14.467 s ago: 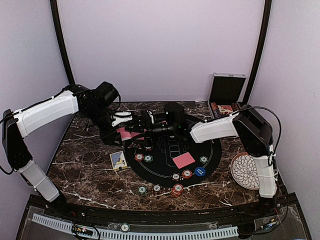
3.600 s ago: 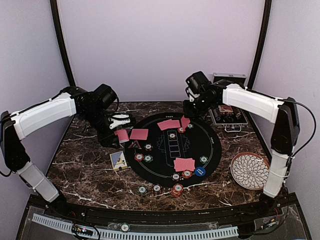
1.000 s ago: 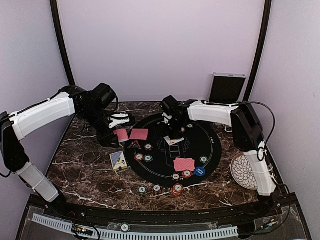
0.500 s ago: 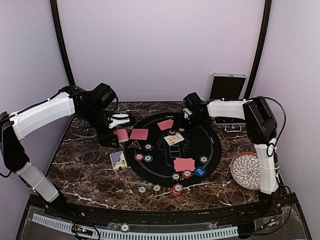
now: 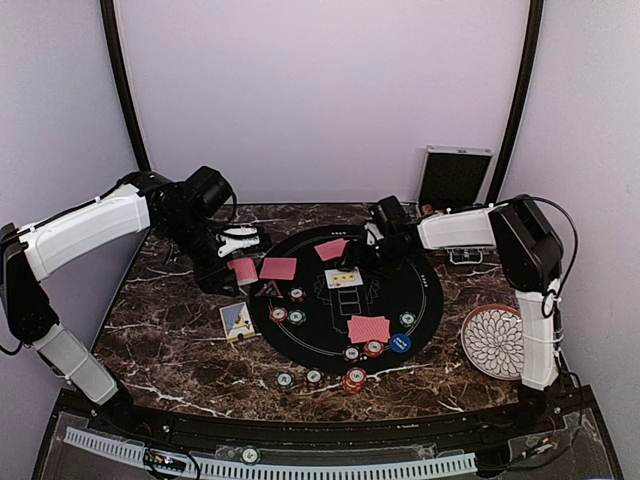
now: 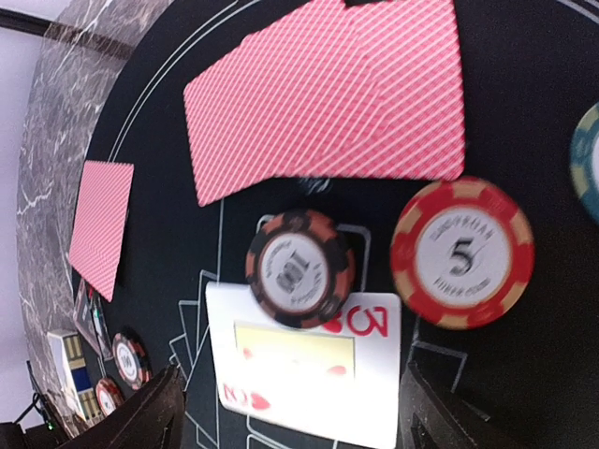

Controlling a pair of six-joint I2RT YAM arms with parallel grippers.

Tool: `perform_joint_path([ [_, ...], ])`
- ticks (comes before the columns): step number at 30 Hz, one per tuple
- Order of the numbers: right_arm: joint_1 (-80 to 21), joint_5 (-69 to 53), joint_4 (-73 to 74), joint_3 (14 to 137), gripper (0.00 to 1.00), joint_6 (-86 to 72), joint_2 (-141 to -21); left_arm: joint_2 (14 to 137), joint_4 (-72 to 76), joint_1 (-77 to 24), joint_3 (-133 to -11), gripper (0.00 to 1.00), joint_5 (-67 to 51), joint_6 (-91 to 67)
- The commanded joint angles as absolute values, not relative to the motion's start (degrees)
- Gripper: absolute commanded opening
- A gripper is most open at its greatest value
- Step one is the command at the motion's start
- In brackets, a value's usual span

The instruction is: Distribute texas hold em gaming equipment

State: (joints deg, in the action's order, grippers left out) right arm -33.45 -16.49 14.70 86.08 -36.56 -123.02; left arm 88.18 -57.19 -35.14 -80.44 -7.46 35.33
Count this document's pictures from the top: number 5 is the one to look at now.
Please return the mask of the red-backed playing card deck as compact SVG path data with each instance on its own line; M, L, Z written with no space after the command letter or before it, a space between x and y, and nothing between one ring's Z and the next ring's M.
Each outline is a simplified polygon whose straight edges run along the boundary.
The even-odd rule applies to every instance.
M248 257L237 258L227 263L227 267L235 274L238 286L245 286L258 281L254 260Z

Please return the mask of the red-backed card seat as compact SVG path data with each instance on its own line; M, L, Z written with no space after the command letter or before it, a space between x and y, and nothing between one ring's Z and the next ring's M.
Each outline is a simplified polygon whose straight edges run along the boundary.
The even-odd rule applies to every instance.
M262 262L259 278L291 281L295 277L296 267L296 258L266 257Z
M343 238L330 240L315 246L315 251L323 262L340 258L347 246L348 241Z

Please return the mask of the green chip seat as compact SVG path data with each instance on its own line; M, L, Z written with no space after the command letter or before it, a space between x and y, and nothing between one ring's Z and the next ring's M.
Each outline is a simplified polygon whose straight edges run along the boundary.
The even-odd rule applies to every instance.
M416 323L417 317L409 311L403 312L399 315L399 322L404 327L411 327Z
M302 325L306 322L306 313L302 310L291 310L287 320L293 325Z

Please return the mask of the black chip seat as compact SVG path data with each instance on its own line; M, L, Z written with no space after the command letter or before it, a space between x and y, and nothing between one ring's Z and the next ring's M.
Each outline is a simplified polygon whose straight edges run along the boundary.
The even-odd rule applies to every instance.
M302 302L306 298L306 293L302 288L294 287L289 291L289 298L293 302Z

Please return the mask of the black 100 poker chip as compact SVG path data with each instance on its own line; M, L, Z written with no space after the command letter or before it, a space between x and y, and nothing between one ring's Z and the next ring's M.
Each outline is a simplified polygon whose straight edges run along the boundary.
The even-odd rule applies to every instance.
M347 362L356 362L360 358L360 350L355 346L349 346L344 350L343 358Z

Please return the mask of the green poker chip stack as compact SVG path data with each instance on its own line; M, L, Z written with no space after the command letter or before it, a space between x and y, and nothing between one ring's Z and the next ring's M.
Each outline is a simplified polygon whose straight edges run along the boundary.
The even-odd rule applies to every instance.
M287 372L279 372L276 375L275 385L278 390L290 390L295 385L295 377Z

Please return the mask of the red poker chip stack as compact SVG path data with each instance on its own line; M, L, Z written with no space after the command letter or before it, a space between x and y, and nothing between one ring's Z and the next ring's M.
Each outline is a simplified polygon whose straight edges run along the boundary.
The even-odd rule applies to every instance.
M354 367L349 369L343 379L342 385L343 389L350 394L355 394L359 392L367 381L367 373L364 369L360 367Z

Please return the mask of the black poker chip stack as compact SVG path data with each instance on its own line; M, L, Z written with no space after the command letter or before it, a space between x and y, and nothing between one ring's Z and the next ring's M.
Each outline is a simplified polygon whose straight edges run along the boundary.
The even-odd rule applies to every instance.
M309 386L318 387L323 383L324 376L319 369L310 369L306 372L305 383Z

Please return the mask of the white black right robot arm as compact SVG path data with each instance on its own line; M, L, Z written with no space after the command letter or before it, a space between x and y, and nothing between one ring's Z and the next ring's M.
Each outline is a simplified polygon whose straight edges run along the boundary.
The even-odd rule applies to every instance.
M562 241L539 208L541 201L519 195L412 219L390 196L371 208L369 224L347 244L338 267L382 276L418 251L496 250L524 322L521 382L545 391L560 374L559 303L568 271Z

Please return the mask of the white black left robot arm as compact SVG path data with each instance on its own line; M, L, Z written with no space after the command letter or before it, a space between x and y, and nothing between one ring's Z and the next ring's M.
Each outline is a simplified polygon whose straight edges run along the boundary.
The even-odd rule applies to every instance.
M191 262L195 281L208 294L234 288L223 228L213 221L236 195L219 171L199 168L173 182L138 171L119 179L106 193L53 217L22 228L1 230L1 301L11 334L33 347L91 402L120 436L141 427L140 412L124 390L73 333L64 327L41 283L70 262L121 237L156 228Z

